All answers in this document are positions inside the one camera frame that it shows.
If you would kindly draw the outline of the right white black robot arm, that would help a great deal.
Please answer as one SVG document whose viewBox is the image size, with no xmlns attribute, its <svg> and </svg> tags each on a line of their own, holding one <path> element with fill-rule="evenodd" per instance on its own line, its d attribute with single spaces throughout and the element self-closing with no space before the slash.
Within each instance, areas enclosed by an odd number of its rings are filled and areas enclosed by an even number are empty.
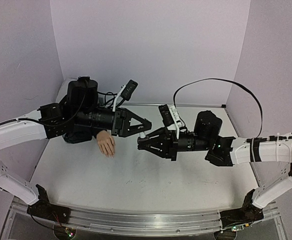
<svg viewBox="0 0 292 240">
<path fill-rule="evenodd" d="M 219 135 L 222 120 L 211 111 L 197 115 L 193 131 L 181 132 L 172 124 L 177 114 L 161 112 L 164 127 L 137 140 L 139 150 L 175 161 L 178 152 L 206 151 L 205 160 L 217 167 L 232 167 L 245 163 L 285 162 L 290 166 L 281 170 L 278 179 L 253 190 L 250 204 L 262 209 L 274 199 L 292 189 L 292 133 L 269 137 L 241 138 Z"/>
</svg>

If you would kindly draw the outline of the aluminium front rail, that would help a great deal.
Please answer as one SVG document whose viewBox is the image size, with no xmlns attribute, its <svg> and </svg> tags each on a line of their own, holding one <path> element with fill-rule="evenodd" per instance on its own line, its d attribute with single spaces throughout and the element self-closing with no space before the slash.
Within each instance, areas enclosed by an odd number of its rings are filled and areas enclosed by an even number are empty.
<svg viewBox="0 0 292 240">
<path fill-rule="evenodd" d="M 14 199 L 12 206 L 27 213 L 28 205 L 21 200 Z M 245 230 L 268 220 L 280 217 L 275 202 L 263 209 L 264 219 L 251 224 L 222 229 L 220 211 L 186 211 L 171 213 L 146 212 L 115 212 L 105 210 L 91 210 L 70 207 L 71 213 L 68 223 L 59 223 L 35 217 L 38 220 L 56 223 L 58 226 L 70 227 L 76 230 L 87 230 L 101 234 L 111 234 L 134 237 L 172 237 L 194 236 L 225 230 Z"/>
</svg>

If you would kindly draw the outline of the black jacket sleeve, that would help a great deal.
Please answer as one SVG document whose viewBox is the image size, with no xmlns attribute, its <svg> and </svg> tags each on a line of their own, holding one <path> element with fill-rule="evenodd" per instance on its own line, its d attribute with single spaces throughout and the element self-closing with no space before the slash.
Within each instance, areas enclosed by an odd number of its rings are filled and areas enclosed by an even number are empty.
<svg viewBox="0 0 292 240">
<path fill-rule="evenodd" d="M 91 141 L 97 137 L 101 130 L 98 128 L 90 128 L 85 126 L 76 125 L 73 130 L 65 133 L 62 137 L 66 143 L 78 144 Z"/>
</svg>

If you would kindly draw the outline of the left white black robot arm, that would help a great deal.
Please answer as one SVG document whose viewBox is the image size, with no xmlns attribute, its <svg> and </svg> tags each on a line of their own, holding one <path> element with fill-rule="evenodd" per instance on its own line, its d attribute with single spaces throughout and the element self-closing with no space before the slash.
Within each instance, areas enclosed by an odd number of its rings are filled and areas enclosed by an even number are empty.
<svg viewBox="0 0 292 240">
<path fill-rule="evenodd" d="M 112 136 L 121 138 L 152 128 L 150 121 L 118 103 L 114 103 L 112 108 L 99 106 L 97 88 L 95 80 L 81 76 L 68 83 L 67 93 L 60 102 L 43 105 L 21 117 L 0 122 L 0 150 L 24 142 L 56 138 L 79 128 L 89 133 L 109 130 Z M 0 189 L 33 206 L 44 219 L 53 214 L 45 188 L 10 173 L 2 161 Z"/>
</svg>

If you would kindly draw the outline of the aluminium rail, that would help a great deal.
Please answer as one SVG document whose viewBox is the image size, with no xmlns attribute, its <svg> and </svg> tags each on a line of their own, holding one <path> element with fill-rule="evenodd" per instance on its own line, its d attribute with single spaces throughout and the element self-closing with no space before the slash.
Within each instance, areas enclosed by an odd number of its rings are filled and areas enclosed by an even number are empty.
<svg viewBox="0 0 292 240">
<path fill-rule="evenodd" d="M 28 205 L 21 200 L 14 199 L 12 206 L 27 213 Z M 280 217 L 275 202 L 263 209 L 264 219 L 251 224 L 222 229 L 220 211 L 186 211 L 171 213 L 146 212 L 115 212 L 105 210 L 91 210 L 70 207 L 71 213 L 68 223 L 59 223 L 35 217 L 38 220 L 56 223 L 58 226 L 70 227 L 76 230 L 87 230 L 101 234 L 111 234 L 134 237 L 172 237 L 194 236 L 225 230 L 245 230 L 268 220 Z"/>
<path fill-rule="evenodd" d="M 124 106 L 160 106 L 165 105 L 165 103 L 146 103 L 146 102 L 127 102 L 123 104 Z M 226 104 L 222 105 L 204 105 L 204 104 L 190 104 L 190 103 L 177 103 L 176 107 L 190 107 L 190 108 L 217 108 L 217 109 L 225 109 L 227 107 Z"/>
</svg>

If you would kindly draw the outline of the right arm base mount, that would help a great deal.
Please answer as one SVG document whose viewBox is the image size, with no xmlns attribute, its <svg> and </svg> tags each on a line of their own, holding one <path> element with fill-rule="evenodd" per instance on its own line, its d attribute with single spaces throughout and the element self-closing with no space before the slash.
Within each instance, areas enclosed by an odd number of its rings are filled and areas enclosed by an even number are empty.
<svg viewBox="0 0 292 240">
<path fill-rule="evenodd" d="M 252 224 L 263 220 L 264 214 L 261 208 L 252 204 L 254 189 L 247 193 L 243 205 L 240 208 L 224 210 L 220 212 L 222 229 L 230 229 L 234 226 Z"/>
</svg>

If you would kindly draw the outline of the mannequin hand with long nails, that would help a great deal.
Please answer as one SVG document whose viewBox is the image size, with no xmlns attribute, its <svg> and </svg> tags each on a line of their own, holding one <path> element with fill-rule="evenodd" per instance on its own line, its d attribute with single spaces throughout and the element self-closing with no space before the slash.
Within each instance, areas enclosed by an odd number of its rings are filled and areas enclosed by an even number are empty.
<svg viewBox="0 0 292 240">
<path fill-rule="evenodd" d="M 106 157 L 114 157 L 115 155 L 115 140 L 113 136 L 105 131 L 102 130 L 96 135 L 97 144 L 99 146 L 100 151 Z"/>
</svg>

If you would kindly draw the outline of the aluminium back rail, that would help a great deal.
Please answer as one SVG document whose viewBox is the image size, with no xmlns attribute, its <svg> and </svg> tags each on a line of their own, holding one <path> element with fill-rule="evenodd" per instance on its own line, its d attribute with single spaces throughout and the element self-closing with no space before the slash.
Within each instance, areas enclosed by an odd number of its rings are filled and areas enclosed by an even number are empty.
<svg viewBox="0 0 292 240">
<path fill-rule="evenodd" d="M 165 103 L 146 103 L 146 102 L 127 102 L 123 104 L 124 106 L 160 106 L 165 105 Z M 204 104 L 190 104 L 190 103 L 177 103 L 176 107 L 190 107 L 190 108 L 217 108 L 217 109 L 225 109 L 227 107 L 226 104 L 222 105 L 204 105 Z"/>
</svg>

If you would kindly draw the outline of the white nail polish cap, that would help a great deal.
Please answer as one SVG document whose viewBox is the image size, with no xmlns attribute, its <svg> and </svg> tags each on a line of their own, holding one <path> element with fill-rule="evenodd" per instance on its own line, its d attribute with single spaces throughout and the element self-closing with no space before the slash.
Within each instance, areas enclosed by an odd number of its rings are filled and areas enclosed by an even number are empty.
<svg viewBox="0 0 292 240">
<path fill-rule="evenodd" d="M 145 134 L 144 132 L 141 132 L 141 133 L 139 134 L 139 137 L 142 138 L 142 139 L 143 139 L 143 138 L 146 138 L 146 134 Z"/>
</svg>

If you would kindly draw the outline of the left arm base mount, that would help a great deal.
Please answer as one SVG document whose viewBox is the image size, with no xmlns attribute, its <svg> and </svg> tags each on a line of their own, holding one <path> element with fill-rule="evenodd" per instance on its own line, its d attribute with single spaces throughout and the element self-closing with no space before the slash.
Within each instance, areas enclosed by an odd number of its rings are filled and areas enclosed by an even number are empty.
<svg viewBox="0 0 292 240">
<path fill-rule="evenodd" d="M 27 213 L 33 217 L 67 224 L 71 209 L 62 205 L 52 204 L 49 201 L 46 189 L 38 184 L 35 186 L 38 191 L 38 200 L 34 204 L 28 205 Z"/>
</svg>

